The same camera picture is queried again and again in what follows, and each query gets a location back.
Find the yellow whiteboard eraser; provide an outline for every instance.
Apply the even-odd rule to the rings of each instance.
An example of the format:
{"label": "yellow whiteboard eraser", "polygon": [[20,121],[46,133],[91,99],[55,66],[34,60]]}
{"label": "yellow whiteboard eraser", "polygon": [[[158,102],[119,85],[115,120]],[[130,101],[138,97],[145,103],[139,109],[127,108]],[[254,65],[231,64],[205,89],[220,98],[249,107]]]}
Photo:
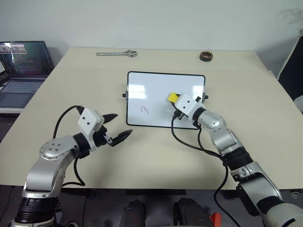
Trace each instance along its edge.
{"label": "yellow whiteboard eraser", "polygon": [[175,103],[177,100],[178,100],[178,96],[175,92],[172,92],[170,95],[169,95],[169,98],[168,100],[172,103]]}

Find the laptop keyboard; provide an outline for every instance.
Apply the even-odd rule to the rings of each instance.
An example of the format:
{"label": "laptop keyboard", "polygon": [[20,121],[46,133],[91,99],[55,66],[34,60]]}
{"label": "laptop keyboard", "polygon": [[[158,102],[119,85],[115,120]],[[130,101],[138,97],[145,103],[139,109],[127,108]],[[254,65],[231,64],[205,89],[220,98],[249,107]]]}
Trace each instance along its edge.
{"label": "laptop keyboard", "polygon": [[10,81],[0,92],[35,93],[43,82]]}

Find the wrench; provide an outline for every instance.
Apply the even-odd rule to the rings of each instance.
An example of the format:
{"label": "wrench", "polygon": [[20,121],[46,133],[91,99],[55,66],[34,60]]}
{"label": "wrench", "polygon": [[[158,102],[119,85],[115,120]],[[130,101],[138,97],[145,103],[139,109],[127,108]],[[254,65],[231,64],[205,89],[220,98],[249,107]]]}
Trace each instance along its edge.
{"label": "wrench", "polygon": [[97,56],[113,56],[113,55],[125,55],[128,57],[135,57],[138,55],[137,51],[133,51],[133,50],[127,50],[124,52],[98,52],[96,53]]}

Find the robotic arm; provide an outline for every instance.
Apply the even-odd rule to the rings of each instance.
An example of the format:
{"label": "robotic arm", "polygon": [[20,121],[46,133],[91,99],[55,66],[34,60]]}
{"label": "robotic arm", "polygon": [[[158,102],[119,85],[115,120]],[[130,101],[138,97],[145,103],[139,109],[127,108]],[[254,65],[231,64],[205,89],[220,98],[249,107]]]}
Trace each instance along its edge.
{"label": "robotic arm", "polygon": [[181,119],[184,115],[193,125],[206,130],[231,170],[233,179],[239,182],[237,190],[249,214],[260,215],[267,227],[301,227],[303,210],[282,200],[280,191],[260,165],[253,161],[237,136],[226,127],[224,119],[212,113],[187,94],[171,93],[169,101],[177,109],[174,113]]}
{"label": "robotic arm", "polygon": [[81,113],[78,120],[80,133],[52,139],[41,146],[39,158],[27,175],[22,202],[11,227],[53,226],[55,210],[59,205],[57,197],[69,164],[76,158],[88,156],[97,147],[119,144],[132,132],[124,131],[112,139],[103,124],[117,117],[117,114],[102,116],[96,110],[83,107],[78,111]]}

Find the laptop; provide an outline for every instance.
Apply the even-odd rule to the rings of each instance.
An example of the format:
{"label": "laptop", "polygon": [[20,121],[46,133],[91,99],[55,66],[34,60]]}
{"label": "laptop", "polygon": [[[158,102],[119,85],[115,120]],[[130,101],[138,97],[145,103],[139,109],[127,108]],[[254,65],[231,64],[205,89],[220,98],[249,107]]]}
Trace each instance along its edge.
{"label": "laptop", "polygon": [[0,108],[24,108],[54,69],[44,41],[0,42],[0,61],[9,75]]}

